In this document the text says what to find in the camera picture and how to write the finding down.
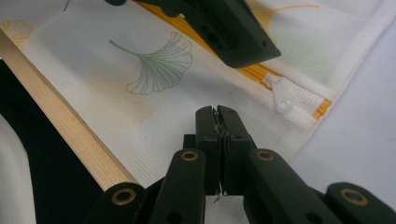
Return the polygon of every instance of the black fabric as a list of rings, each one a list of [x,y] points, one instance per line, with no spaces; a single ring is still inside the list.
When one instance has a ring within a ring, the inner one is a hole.
[[[3,61],[0,113],[27,152],[37,224],[83,223],[103,192]]]

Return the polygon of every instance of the white table surface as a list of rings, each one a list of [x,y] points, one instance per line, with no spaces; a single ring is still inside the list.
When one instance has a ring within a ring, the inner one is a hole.
[[[291,165],[314,189],[354,183],[396,210],[396,20]]]

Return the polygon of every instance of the brass screw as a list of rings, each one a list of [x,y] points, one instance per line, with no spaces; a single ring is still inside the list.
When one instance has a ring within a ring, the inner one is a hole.
[[[257,158],[262,161],[272,161],[274,159],[274,155],[271,152],[260,150],[257,153]]]
[[[198,154],[194,151],[186,151],[181,154],[183,161],[195,161],[198,159]]]
[[[135,198],[136,192],[133,189],[119,189],[111,197],[111,202],[121,206],[131,203]]]
[[[359,206],[365,206],[369,203],[369,200],[362,193],[354,189],[341,189],[341,196],[349,203],[353,203]]]

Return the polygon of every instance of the white zipper pull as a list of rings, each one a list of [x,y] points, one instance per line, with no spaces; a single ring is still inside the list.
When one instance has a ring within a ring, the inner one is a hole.
[[[272,88],[276,110],[282,114],[286,114],[293,108],[293,101],[289,95],[290,85],[283,77],[274,76],[271,74],[265,75],[262,83]]]

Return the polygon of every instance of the zippered pouch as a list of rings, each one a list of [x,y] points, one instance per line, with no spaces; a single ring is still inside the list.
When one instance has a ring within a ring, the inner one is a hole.
[[[0,27],[147,187],[206,105],[235,109],[258,147],[290,161],[396,12],[391,0],[247,3],[282,56],[240,70],[181,18],[131,1],[6,1]],[[208,200],[206,223],[247,223],[241,198]]]

